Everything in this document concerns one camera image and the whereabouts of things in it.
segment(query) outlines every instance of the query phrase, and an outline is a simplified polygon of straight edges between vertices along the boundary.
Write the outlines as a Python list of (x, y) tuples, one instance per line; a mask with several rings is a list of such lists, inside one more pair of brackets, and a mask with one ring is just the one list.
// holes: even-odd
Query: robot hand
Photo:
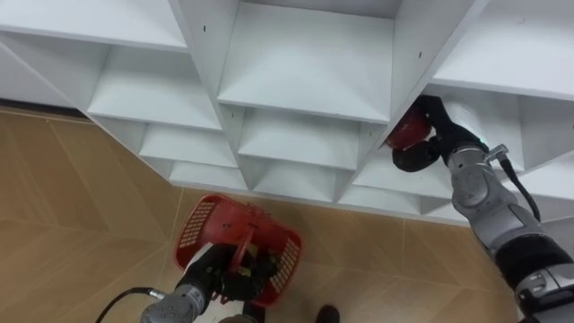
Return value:
[[(400, 170), (418, 171), (442, 157), (451, 174), (452, 203), (515, 292), (526, 315), (524, 322), (574, 322), (574, 261), (544, 232), (534, 199), (506, 158), (508, 149), (499, 146), (491, 151), (452, 122), (439, 97), (421, 96), (412, 109), (417, 121), (433, 127), (436, 135), (395, 149), (394, 164)], [(399, 125), (391, 136), (402, 135), (403, 129), (409, 127)], [(525, 196), (532, 213), (518, 205), (514, 194), (502, 185), (490, 165), (495, 159)]]
[(203, 314), (214, 292), (222, 289), (237, 246), (207, 244), (191, 259), (176, 290), (150, 305), (142, 323), (191, 323)]

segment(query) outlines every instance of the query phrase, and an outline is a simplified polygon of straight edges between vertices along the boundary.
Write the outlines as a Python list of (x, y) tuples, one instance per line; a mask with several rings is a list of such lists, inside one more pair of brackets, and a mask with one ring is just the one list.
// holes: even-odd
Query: red object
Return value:
[(393, 149), (406, 149), (423, 141), (431, 133), (431, 124), (416, 106), (412, 106), (385, 141)]
[(257, 246), (260, 252), (268, 250), (281, 259), (279, 273), (265, 284), (261, 295), (252, 301), (257, 306), (270, 306), (280, 298), (300, 261), (301, 239), (295, 231), (282, 226), (257, 206), (243, 205), (222, 195), (202, 197), (189, 215), (175, 248), (179, 268), (185, 269), (195, 253), (209, 242), (238, 246), (231, 261), (231, 271), (239, 268), (250, 244)]

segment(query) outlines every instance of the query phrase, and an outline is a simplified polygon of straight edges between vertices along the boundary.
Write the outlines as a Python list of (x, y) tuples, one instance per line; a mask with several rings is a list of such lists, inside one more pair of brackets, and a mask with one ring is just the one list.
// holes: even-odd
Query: shelving unit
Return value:
[(355, 170), (359, 127), (348, 120), (250, 109), (239, 154)]
[(438, 95), (550, 221), (574, 217), (572, 21), (569, 0), (0, 0), (0, 96), (78, 108), (174, 185), (465, 225), (442, 161), (379, 149)]
[(342, 170), (298, 162), (248, 158), (253, 191), (320, 202), (333, 202)]
[(492, 1), (432, 82), (574, 100), (573, 20), (571, 1)]
[(442, 161), (436, 161), (425, 170), (407, 173), (393, 164), (388, 146), (378, 151), (378, 155), (370, 160), (353, 185), (444, 199), (452, 196), (450, 174)]
[(139, 153), (144, 157), (237, 168), (227, 140), (217, 132), (149, 125)]
[(3, 0), (0, 30), (185, 51), (167, 0)]
[(211, 189), (248, 189), (241, 172), (237, 169), (204, 165), (192, 162), (175, 161), (170, 181), (180, 186), (206, 185)]
[(113, 47), (88, 112), (222, 130), (191, 58), (152, 49)]
[(563, 156), (557, 161), (527, 173), (520, 178), (520, 181), (531, 194), (536, 196), (574, 201), (574, 155)]
[(218, 100), (386, 123), (393, 22), (241, 4)]
[(407, 216), (424, 215), (448, 203), (450, 203), (448, 199), (416, 196), (393, 190), (357, 185), (352, 185), (339, 201), (340, 205), (358, 206), (368, 212), (405, 214)]

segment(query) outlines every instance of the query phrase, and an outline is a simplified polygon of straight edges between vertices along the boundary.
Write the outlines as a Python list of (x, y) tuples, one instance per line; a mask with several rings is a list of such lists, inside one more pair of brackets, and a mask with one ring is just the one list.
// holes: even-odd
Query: black cable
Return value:
[(106, 308), (101, 312), (101, 314), (96, 319), (96, 323), (101, 323), (101, 321), (104, 319), (106, 314), (108, 314), (109, 310), (111, 310), (111, 308), (114, 307), (114, 305), (116, 305), (116, 303), (118, 301), (120, 301), (121, 299), (123, 299), (127, 295), (133, 294), (133, 293), (140, 293), (140, 294), (149, 295), (150, 292), (152, 292), (152, 291), (153, 291), (153, 288), (151, 288), (151, 287), (134, 287), (134, 288), (128, 289), (125, 292), (122, 292), (121, 294), (116, 296), (116, 298), (111, 300), (111, 302), (108, 304), (108, 306), (106, 306)]
[(518, 188), (520, 194), (522, 194), (522, 196), (528, 202), (528, 205), (530, 205), (530, 209), (532, 210), (532, 214), (535, 216), (535, 219), (540, 222), (540, 210), (538, 210), (538, 205), (536, 205), (536, 202), (530, 193), (528, 193), (526, 188), (522, 185), (522, 183), (520, 183), (517, 173), (514, 171), (514, 167), (512, 167), (512, 162), (506, 158), (500, 161), (500, 166), (502, 166), (502, 169), (509, 177), (510, 181), (512, 181), (512, 183)]

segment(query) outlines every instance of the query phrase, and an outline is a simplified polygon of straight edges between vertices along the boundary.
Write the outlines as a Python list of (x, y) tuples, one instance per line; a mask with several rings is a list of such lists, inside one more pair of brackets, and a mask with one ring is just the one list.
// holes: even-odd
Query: silver robot arm segment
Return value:
[(469, 145), (452, 152), (452, 203), (515, 291), (524, 322), (572, 323), (574, 263), (492, 170), (490, 161), (504, 160), (505, 150)]

